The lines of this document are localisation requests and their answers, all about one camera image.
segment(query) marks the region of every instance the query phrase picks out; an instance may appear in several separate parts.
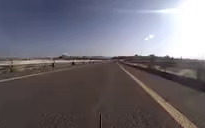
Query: metal guardrail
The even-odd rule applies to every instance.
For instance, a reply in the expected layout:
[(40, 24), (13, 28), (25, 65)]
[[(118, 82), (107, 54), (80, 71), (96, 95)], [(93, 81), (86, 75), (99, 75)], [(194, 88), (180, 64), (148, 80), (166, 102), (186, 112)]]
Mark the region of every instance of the metal guardrail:
[(67, 64), (76, 63), (96, 63), (102, 60), (13, 60), (13, 61), (0, 61), (0, 73), (17, 72), (23, 70), (40, 69), (45, 70), (48, 68), (61, 67)]

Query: guardrail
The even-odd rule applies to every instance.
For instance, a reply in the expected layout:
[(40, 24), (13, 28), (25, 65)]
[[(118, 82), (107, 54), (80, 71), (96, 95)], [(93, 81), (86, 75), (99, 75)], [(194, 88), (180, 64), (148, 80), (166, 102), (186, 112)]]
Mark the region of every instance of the guardrail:
[(11, 60), (0, 61), (0, 73), (16, 72), (23, 70), (46, 70), (48, 68), (62, 67), (79, 63), (97, 63), (102, 60)]
[(148, 67), (140, 66), (137, 64), (126, 63), (124, 61), (122, 61), (121, 63), (124, 65), (128, 65), (130, 67), (134, 67), (142, 71), (148, 72), (150, 74), (154, 74), (154, 75), (163, 77), (165, 79), (180, 83), (183, 86), (187, 86), (189, 88), (205, 92), (205, 81), (203, 80), (188, 78), (188, 77), (180, 76), (180, 75), (173, 74), (170, 72), (157, 70), (154, 68), (148, 68)]

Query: sky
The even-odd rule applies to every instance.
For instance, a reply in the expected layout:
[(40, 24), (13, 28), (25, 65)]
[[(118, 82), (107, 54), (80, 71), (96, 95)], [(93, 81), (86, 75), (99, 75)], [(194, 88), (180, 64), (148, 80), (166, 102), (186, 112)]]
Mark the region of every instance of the sky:
[(0, 0), (0, 56), (184, 56), (176, 17), (148, 11), (182, 1)]

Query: road edge line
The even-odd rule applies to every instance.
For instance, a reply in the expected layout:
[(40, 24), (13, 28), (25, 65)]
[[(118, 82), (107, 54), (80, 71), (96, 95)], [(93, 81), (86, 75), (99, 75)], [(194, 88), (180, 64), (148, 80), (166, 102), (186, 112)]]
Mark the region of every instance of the road edge line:
[(128, 74), (141, 88), (143, 88), (164, 110), (183, 128), (197, 128), (197, 126), (192, 123), (186, 116), (180, 113), (176, 108), (174, 108), (170, 103), (165, 101), (161, 96), (159, 96), (155, 91), (147, 87), (142, 81), (137, 79), (134, 75), (124, 69), (121, 65), (118, 66)]
[(0, 83), (13, 81), (13, 80), (24, 79), (24, 78), (29, 78), (29, 77), (34, 77), (34, 76), (46, 75), (46, 74), (51, 74), (51, 73), (56, 73), (56, 72), (61, 72), (61, 71), (66, 71), (66, 70), (71, 70), (71, 69), (80, 68), (80, 67), (84, 67), (84, 66), (86, 66), (86, 65), (81, 65), (81, 66), (76, 66), (76, 67), (71, 67), (71, 68), (65, 68), (65, 69), (58, 69), (58, 70), (54, 70), (54, 71), (40, 72), (40, 73), (24, 75), (24, 76), (17, 76), (17, 77), (12, 77), (12, 78), (7, 78), (7, 79), (1, 79)]

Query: road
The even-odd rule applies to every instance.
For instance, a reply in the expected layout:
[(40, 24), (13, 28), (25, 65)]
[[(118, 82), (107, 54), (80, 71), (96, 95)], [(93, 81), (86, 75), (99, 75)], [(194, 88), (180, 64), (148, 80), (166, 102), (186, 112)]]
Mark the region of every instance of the road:
[(0, 83), (0, 128), (177, 128), (117, 64)]

